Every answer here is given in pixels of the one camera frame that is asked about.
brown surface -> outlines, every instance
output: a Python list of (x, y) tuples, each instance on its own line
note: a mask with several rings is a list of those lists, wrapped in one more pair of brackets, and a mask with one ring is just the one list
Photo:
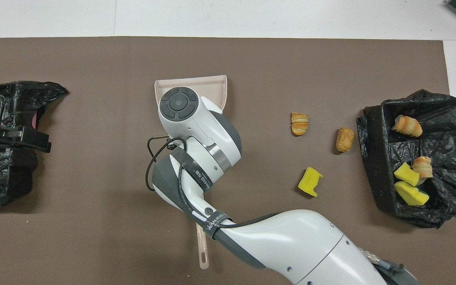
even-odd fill
[[(0, 38), (0, 83), (71, 92), (43, 118), (52, 153), (40, 154), (32, 193), (0, 209), (0, 284), (288, 284), (211, 240), (201, 270), (194, 224), (145, 189), (145, 141), (163, 134), (154, 80), (217, 74), (243, 157), (206, 195), (212, 205), (239, 222), (318, 211), (422, 284), (456, 284), (456, 219), (418, 229), (383, 214), (357, 137), (335, 151), (338, 128), (355, 130), (365, 106), (448, 94), (442, 43), (249, 38)], [(290, 112), (309, 114), (304, 136), (291, 134)], [(324, 175), (318, 198), (296, 187), (308, 166)]]

white floor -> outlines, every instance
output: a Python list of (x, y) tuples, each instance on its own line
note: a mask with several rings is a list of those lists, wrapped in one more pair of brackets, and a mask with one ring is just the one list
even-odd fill
[(444, 40), (456, 97), (456, 15), (443, 0), (0, 0), (0, 38), (35, 36)]

yellow sponge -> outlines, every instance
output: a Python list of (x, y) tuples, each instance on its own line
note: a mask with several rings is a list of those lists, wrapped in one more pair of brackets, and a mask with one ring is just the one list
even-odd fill
[(298, 183), (298, 188), (313, 197), (318, 197), (318, 194), (314, 191), (314, 187), (318, 186), (320, 178), (323, 178), (323, 176), (318, 171), (312, 167), (308, 167), (306, 173), (304, 173), (304, 177)]
[(414, 172), (405, 162), (397, 170), (395, 170), (393, 175), (400, 180), (408, 182), (411, 186), (416, 186), (420, 180), (420, 174)]
[(394, 184), (395, 191), (410, 206), (422, 206), (429, 200), (429, 195), (421, 192), (418, 188), (413, 187), (407, 182), (399, 181)]

pastry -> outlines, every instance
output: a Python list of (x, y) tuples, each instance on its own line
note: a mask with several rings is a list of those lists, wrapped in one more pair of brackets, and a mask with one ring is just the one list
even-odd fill
[(418, 181), (418, 184), (422, 184), (427, 178), (432, 177), (432, 166), (430, 163), (432, 160), (430, 157), (427, 156), (421, 156), (418, 157), (413, 161), (413, 166), (412, 169), (414, 172), (418, 173), (420, 175), (420, 180)]
[(291, 131), (295, 135), (303, 135), (309, 127), (309, 115), (292, 112), (291, 113)]
[(339, 152), (347, 152), (350, 150), (351, 145), (353, 144), (353, 138), (355, 137), (355, 132), (350, 128), (342, 127), (337, 132), (337, 141), (335, 142), (335, 147)]
[(391, 130), (410, 137), (419, 137), (423, 133), (422, 127), (416, 119), (404, 115), (399, 115), (395, 119), (395, 126)]

bread roll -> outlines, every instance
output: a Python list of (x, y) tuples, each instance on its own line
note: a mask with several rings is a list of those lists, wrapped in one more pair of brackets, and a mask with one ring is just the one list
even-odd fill
[(395, 126), (391, 130), (410, 137), (419, 137), (423, 133), (422, 127), (416, 119), (404, 115), (399, 115), (395, 119)]
[(304, 115), (302, 113), (291, 113), (291, 123), (309, 123), (309, 115)]
[(337, 141), (335, 141), (335, 148), (337, 148), (337, 151), (342, 153), (349, 151), (353, 144), (354, 137), (355, 132), (350, 128), (340, 128), (339, 132), (337, 132)]
[(295, 135), (303, 135), (306, 133), (309, 123), (293, 123), (291, 125), (291, 131)]
[(291, 131), (295, 135), (303, 135), (309, 128), (309, 115), (292, 112), (291, 113)]

